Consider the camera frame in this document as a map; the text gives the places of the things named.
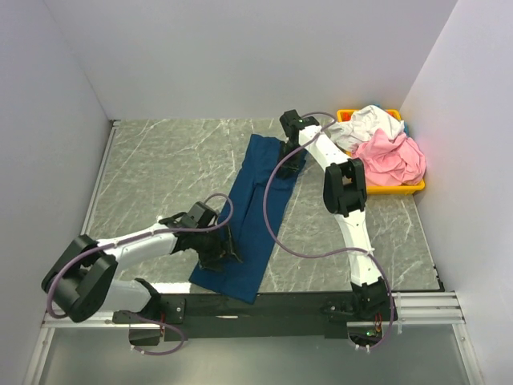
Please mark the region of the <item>dark blue t shirt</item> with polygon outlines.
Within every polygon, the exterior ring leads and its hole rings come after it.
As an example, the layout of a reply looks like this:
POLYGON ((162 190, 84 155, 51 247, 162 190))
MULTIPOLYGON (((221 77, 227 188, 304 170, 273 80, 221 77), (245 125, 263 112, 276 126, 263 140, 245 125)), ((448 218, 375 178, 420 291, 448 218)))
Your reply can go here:
POLYGON ((196 267, 189 281, 201 288, 249 304, 254 303, 275 242, 268 229, 278 233, 299 173, 288 179, 275 177, 269 188, 265 224, 263 198, 268 179, 278 163, 280 141, 253 134, 232 185, 229 197, 234 211, 228 225, 243 262, 227 260, 223 272, 196 267))

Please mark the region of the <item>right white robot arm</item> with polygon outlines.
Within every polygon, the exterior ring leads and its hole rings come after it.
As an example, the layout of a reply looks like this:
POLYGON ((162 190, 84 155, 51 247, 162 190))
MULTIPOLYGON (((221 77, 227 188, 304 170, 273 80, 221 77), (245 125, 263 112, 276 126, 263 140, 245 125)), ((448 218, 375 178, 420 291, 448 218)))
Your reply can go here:
POLYGON ((299 172, 307 152, 324 172, 322 199, 334 215, 349 256, 353 290, 389 289, 385 275, 375 261, 366 226, 366 178, 361 160, 346 155, 325 134, 313 115, 286 111, 280 123, 287 140, 281 142, 278 164, 273 172, 281 179, 299 172))

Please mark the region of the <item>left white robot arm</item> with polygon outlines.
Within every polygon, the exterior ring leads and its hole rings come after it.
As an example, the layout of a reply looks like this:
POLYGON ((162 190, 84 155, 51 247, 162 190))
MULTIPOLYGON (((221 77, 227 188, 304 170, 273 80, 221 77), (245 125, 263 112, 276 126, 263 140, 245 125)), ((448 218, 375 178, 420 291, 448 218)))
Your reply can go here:
POLYGON ((225 203, 228 215, 223 220, 206 201, 197 201, 187 212, 160 217, 146 229, 122 237, 77 236, 42 280, 47 313, 73 322, 86 321, 98 311, 130 313, 141 322, 161 320, 161 293, 141 278, 116 280, 117 270, 190 249, 204 270, 220 272, 230 257, 239 261, 229 225, 234 204, 230 198, 225 203))

